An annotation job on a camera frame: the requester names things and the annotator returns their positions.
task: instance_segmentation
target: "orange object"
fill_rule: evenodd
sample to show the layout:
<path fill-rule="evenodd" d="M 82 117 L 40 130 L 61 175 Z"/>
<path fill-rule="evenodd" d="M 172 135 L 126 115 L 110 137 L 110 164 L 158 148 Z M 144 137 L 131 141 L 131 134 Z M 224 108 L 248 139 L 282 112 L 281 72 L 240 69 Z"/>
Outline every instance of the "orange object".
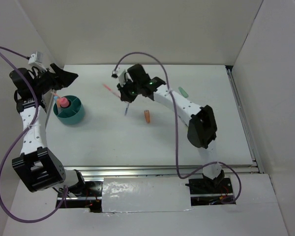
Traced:
<path fill-rule="evenodd" d="M 150 120 L 150 117 L 149 117 L 149 111 L 148 110 L 144 111 L 144 116 L 146 118 L 146 122 L 149 124 L 151 120 Z"/>
<path fill-rule="evenodd" d="M 57 104 L 57 107 L 58 107 L 58 108 L 61 107 L 61 106 L 60 106 L 60 99 L 59 99 L 59 98 L 57 99 L 56 104 Z"/>

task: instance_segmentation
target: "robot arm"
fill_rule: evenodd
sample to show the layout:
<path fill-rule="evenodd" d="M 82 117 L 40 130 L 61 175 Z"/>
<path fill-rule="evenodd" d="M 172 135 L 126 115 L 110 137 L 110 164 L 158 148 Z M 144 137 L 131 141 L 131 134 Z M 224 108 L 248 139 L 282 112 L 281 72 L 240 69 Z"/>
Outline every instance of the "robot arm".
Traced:
<path fill-rule="evenodd" d="M 166 83 L 158 77 L 151 79 L 140 64 L 121 72 L 117 71 L 112 77 L 119 80 L 117 88 L 122 101 L 131 103 L 141 94 L 174 110 L 173 100 Z M 195 104 L 175 91 L 172 91 L 172 95 L 175 98 L 179 118 L 188 126 L 189 142 L 197 148 L 207 149 L 208 145 L 215 140 L 217 131 L 212 108 L 208 105 L 202 107 Z"/>
<path fill-rule="evenodd" d="M 61 89 L 69 86 L 77 74 L 66 72 L 51 64 L 54 73 L 41 64 L 41 54 L 36 52 L 29 59 L 29 64 L 38 68 L 38 75 L 25 68 L 19 68 L 24 77 L 29 81 L 39 101 L 38 115 L 35 123 L 29 127 L 34 114 L 35 103 L 26 84 L 20 76 L 12 71 L 10 78 L 17 87 L 15 101 L 17 111 L 23 121 L 23 130 L 30 128 L 23 139 L 23 147 L 19 157 L 12 160 L 12 167 L 23 181 L 29 191 L 35 192 L 51 186 L 67 185 L 69 191 L 80 195 L 85 186 L 81 173 L 66 171 L 62 163 L 48 149 L 46 140 L 46 109 L 43 95 L 51 89 Z"/>

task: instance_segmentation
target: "white backdrop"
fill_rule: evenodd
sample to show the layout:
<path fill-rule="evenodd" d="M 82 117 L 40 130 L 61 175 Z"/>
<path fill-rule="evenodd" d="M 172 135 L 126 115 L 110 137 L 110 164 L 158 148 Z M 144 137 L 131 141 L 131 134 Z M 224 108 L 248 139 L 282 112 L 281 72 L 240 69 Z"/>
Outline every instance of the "white backdrop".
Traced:
<path fill-rule="evenodd" d="M 19 0 L 64 64 L 234 64 L 262 0 Z M 150 63 L 130 57 L 124 63 Z"/>
<path fill-rule="evenodd" d="M 14 0 L 0 1 L 0 45 L 29 56 L 35 50 L 44 53 L 44 63 L 48 58 L 48 50 Z M 27 61 L 13 54 L 3 52 L 17 67 L 26 67 Z M 12 68 L 0 58 L 0 162 L 8 147 L 22 131 L 22 120 L 16 111 L 13 99 L 15 86 L 9 78 Z M 19 177 L 13 171 L 11 159 L 20 154 L 21 143 L 12 151 L 1 177 L 1 193 L 3 201 L 10 208 Z M 0 207 L 0 236 L 2 235 L 7 215 Z"/>
<path fill-rule="evenodd" d="M 234 80 L 290 236 L 295 236 L 295 0 L 265 0 Z"/>

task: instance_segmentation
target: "white tabletop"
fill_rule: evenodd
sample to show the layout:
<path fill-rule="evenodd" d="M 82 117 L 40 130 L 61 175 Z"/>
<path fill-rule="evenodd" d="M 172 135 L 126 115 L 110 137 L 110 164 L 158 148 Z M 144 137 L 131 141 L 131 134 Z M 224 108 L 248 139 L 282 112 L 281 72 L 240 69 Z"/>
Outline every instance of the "white tabletop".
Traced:
<path fill-rule="evenodd" d="M 3 236 L 288 236 L 269 176 L 239 176 L 242 193 L 236 205 L 138 213 L 90 213 L 86 208 L 60 209 L 50 218 L 35 224 L 23 224 L 8 218 Z M 164 177 L 155 179 L 164 181 Z M 237 193 L 238 181 L 234 175 L 231 181 Z M 31 193 L 20 182 L 11 212 L 23 219 L 38 219 L 55 209 L 56 198 L 57 193 L 53 189 Z M 130 204 L 130 201 L 146 207 L 145 198 L 137 198 L 135 202 L 131 198 L 127 203 Z M 190 203 L 190 199 L 182 198 L 182 204 L 183 201 Z"/>
<path fill-rule="evenodd" d="M 111 78 L 113 65 L 66 65 L 79 74 L 60 96 L 75 95 L 86 111 L 83 121 L 63 125 L 52 112 L 47 124 L 50 150 L 65 166 L 174 165 L 174 113 L 149 98 L 138 96 L 124 116 L 126 104 L 103 87 L 118 92 Z M 153 78 L 164 78 L 158 65 L 145 65 Z M 252 158 L 237 111 L 232 88 L 222 65 L 166 65 L 171 88 L 181 86 L 192 102 L 213 108 L 217 123 L 217 159 L 229 165 L 251 165 Z M 150 124 L 144 117 L 149 110 Z M 207 162 L 187 139 L 187 129 L 179 121 L 179 164 Z"/>

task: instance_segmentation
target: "teal bowl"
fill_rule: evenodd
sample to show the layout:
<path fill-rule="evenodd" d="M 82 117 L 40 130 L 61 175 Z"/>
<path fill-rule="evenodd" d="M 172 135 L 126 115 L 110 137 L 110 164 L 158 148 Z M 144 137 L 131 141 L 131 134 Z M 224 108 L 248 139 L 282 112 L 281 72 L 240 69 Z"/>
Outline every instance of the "teal bowl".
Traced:
<path fill-rule="evenodd" d="M 85 110 L 80 99 L 72 95 L 67 95 L 64 97 L 69 100 L 70 106 L 67 108 L 61 108 L 61 112 L 58 114 L 57 105 L 55 103 L 53 109 L 54 114 L 63 124 L 78 124 L 85 115 Z"/>

